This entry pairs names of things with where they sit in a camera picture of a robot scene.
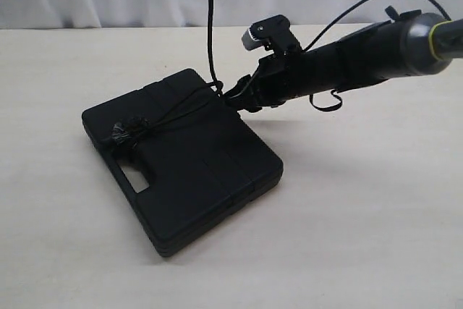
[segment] white table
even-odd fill
[[[244,30],[215,30],[227,89],[266,54],[242,48]],[[303,43],[319,30],[294,28]],[[165,261],[80,114],[186,67],[209,79],[205,30],[4,30],[0,43],[0,308],[454,309],[463,299],[461,62],[345,93],[332,114],[306,98],[243,113],[283,158],[280,185]]]

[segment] cable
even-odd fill
[[[316,43],[317,41],[320,40],[320,38],[322,36],[325,35],[326,32],[328,32],[328,30],[333,27],[337,22],[339,22],[343,17],[346,17],[346,15],[348,15],[350,12],[354,11],[356,8],[360,7],[361,5],[363,5],[364,3],[366,3],[367,1],[370,1],[370,0],[361,0],[359,2],[357,2],[355,5],[351,6],[350,8],[348,8],[346,11],[344,11],[342,14],[340,14],[338,17],[336,17],[329,25],[327,25],[316,37],[315,39],[313,39],[313,41],[306,47],[304,48],[304,50],[302,50],[302,52],[307,52],[309,51]],[[439,12],[442,14],[442,16],[444,16],[446,18],[446,20],[450,21],[451,18],[449,16],[449,14],[447,14],[446,10],[443,9],[443,7],[436,1],[436,0],[428,0],[432,5],[434,5],[436,7],[437,10],[439,10]]]
[[[214,58],[213,58],[213,18],[214,18],[214,0],[208,0],[208,60],[209,60],[209,70],[211,71],[211,77],[214,81],[214,85],[217,88],[217,93],[220,97],[224,94],[222,92],[223,85],[217,80],[216,69],[214,68]]]

